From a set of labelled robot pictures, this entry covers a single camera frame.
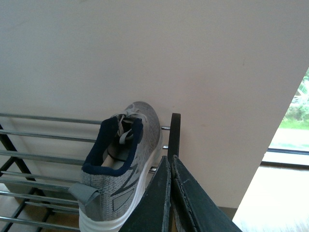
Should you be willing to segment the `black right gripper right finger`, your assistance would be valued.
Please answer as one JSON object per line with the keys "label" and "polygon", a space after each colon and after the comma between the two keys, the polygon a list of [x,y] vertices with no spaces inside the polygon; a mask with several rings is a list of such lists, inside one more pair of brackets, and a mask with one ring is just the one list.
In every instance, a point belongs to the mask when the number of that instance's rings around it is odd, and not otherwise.
{"label": "black right gripper right finger", "polygon": [[173,207],[179,232],[239,232],[238,226],[211,200],[181,160],[173,156]]}

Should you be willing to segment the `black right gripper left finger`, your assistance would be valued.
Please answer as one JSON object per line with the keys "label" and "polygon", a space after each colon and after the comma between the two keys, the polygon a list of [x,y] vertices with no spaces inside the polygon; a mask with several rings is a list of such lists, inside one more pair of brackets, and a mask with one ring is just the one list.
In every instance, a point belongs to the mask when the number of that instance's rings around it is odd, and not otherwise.
{"label": "black right gripper left finger", "polygon": [[171,172],[163,156],[141,201],[121,227],[122,232],[168,232]]}

